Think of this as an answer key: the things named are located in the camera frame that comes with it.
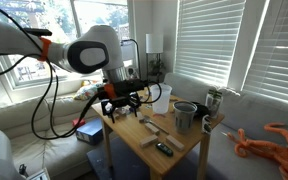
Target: white cup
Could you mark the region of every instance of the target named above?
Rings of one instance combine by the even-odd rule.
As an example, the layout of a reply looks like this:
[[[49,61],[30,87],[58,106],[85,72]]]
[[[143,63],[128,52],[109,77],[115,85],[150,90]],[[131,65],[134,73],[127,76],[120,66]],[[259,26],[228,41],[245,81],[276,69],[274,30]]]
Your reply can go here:
[[[174,103],[175,127],[177,132],[183,134],[189,132],[196,110],[197,106],[191,102],[177,101]]]
[[[168,111],[172,87],[166,84],[159,84],[159,85],[162,88],[162,94],[161,97],[156,102],[153,103],[153,111],[156,114],[165,114]],[[161,93],[158,85],[151,86],[150,91],[152,93],[153,101],[157,99],[159,94]]]

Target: wall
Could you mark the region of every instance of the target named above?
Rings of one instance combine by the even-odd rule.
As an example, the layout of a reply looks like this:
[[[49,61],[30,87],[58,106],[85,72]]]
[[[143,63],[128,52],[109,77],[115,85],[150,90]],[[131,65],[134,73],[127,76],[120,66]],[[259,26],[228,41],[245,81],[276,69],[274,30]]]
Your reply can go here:
[[[175,42],[177,32],[177,0],[153,1],[153,32],[164,35],[164,52],[162,60],[166,72],[173,71],[175,60]]]
[[[134,39],[138,43],[140,54],[141,77],[146,79],[146,34],[152,33],[152,0],[129,1],[131,14],[133,15],[130,24],[134,24]]]
[[[162,60],[166,72],[173,71],[177,24],[177,0],[132,0],[134,39],[139,44],[142,79],[146,78],[146,34],[164,35]]]

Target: window blinds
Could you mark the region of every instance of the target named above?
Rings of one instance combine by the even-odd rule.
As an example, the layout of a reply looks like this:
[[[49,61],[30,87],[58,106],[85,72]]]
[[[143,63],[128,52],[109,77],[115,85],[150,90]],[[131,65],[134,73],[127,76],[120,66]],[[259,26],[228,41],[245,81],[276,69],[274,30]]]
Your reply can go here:
[[[245,0],[181,0],[174,72],[226,86]]]
[[[288,0],[270,2],[243,91],[288,101]]]

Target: small object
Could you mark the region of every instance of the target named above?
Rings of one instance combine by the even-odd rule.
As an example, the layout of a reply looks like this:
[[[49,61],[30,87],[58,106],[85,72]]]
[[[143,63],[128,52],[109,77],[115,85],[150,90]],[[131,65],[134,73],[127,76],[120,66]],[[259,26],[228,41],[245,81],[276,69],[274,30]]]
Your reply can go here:
[[[171,135],[166,136],[166,142],[172,144],[178,151],[183,151],[184,149],[184,145]]]
[[[27,177],[25,180],[50,180],[50,176],[46,168],[43,168],[41,171],[34,173]]]
[[[209,120],[209,115],[203,116],[202,119],[202,132],[210,135],[212,132],[211,121]]]
[[[26,172],[26,166],[25,166],[25,164],[21,164],[20,165],[20,168],[19,168],[19,171],[18,171],[19,173],[20,173],[20,175],[23,175],[23,176],[25,176],[25,177],[28,177],[28,174],[27,174],[27,172]]]
[[[117,108],[116,110],[115,110],[115,113],[116,114],[118,114],[118,115],[120,115],[120,116],[124,116],[124,115],[126,115],[126,109],[125,108]]]
[[[23,28],[23,30],[29,34],[32,34],[34,36],[52,36],[52,32],[48,29],[39,29],[39,28]]]
[[[162,151],[164,154],[166,154],[167,156],[169,157],[172,157],[173,156],[173,151],[172,149],[170,149],[169,147],[167,147],[164,143],[162,142],[159,142],[155,145],[155,147]]]
[[[96,145],[103,140],[102,122],[96,118],[76,130],[76,138],[91,145]]]
[[[157,125],[156,123],[154,123],[149,116],[144,115],[144,121],[145,121],[146,123],[150,123],[150,124],[152,124],[153,126],[157,127],[158,129],[160,129],[161,131],[163,131],[165,134],[169,134],[165,129],[161,128],[159,125]]]
[[[114,119],[118,120],[120,118],[120,115],[115,115]]]
[[[150,144],[152,144],[152,143],[157,142],[157,140],[158,140],[158,138],[157,138],[156,135],[148,136],[148,137],[146,137],[146,138],[144,138],[144,139],[142,139],[142,140],[140,141],[140,146],[141,146],[142,148],[144,148],[144,147],[146,147],[146,146],[148,146],[148,145],[150,145]]]
[[[138,122],[140,122],[140,123],[143,123],[143,122],[144,122],[144,117],[143,117],[143,115],[142,115],[141,112],[137,112],[137,120],[138,120]]]
[[[134,108],[132,108],[132,107],[130,107],[128,110],[129,110],[130,112],[135,112]]]
[[[209,115],[211,118],[217,118],[219,107],[222,101],[223,98],[221,92],[214,89],[210,89],[208,91],[206,95],[205,106],[209,109]]]
[[[182,134],[188,133],[191,129],[197,106],[188,101],[177,101],[173,107],[175,110],[176,131]]]
[[[150,130],[153,134],[158,135],[160,133],[160,130],[158,130],[156,127],[154,127],[152,124],[150,123],[145,123],[145,127]]]
[[[153,112],[157,114],[167,113],[170,104],[172,87],[167,84],[160,83],[151,86],[150,91],[152,93],[152,101],[157,100],[159,97],[159,99],[153,103]]]
[[[192,103],[194,103],[197,106],[197,110],[194,114],[194,118],[200,119],[207,114],[210,115],[210,111],[208,110],[208,108],[206,106],[204,106],[198,102],[192,102]]]
[[[74,119],[74,120],[72,121],[73,127],[75,127],[75,126],[76,126],[76,124],[78,123],[78,120],[79,120],[79,118],[77,118],[77,119]],[[80,121],[80,123],[78,124],[78,126],[77,126],[77,127],[81,127],[81,126],[83,126],[84,124],[85,124],[85,120],[84,120],[84,119],[82,119],[82,120]]]

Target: white couch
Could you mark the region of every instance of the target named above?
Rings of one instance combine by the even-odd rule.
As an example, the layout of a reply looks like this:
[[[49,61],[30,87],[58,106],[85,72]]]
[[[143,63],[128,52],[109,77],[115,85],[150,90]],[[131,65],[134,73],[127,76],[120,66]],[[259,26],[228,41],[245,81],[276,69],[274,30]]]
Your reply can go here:
[[[201,104],[205,103],[208,90],[214,87],[175,73],[166,74],[164,83],[172,86],[172,94]],[[237,156],[234,152],[235,143],[222,132],[231,132],[237,137],[237,130],[243,128],[246,136],[251,139],[267,140],[286,146],[283,136],[265,131],[263,127],[269,122],[283,122],[288,130],[288,105],[260,95],[236,93],[228,89],[220,91],[224,97],[220,112],[225,115],[225,119],[211,134],[207,179],[282,179],[278,163],[251,153],[247,158]],[[199,145],[193,151],[198,154]]]
[[[20,164],[27,166],[29,175],[46,167],[52,180],[71,180],[89,171],[86,153],[97,146],[78,141],[75,134],[69,138],[42,140],[31,130],[31,118],[40,98],[27,100],[10,106],[0,107],[0,130],[11,141],[16,169]],[[53,100],[43,100],[35,117],[35,129],[40,136],[54,136],[50,129],[50,109]],[[63,134],[72,128],[72,120],[80,116],[87,101],[70,97],[58,98],[51,119],[57,133]],[[91,108],[86,120],[97,116]]]

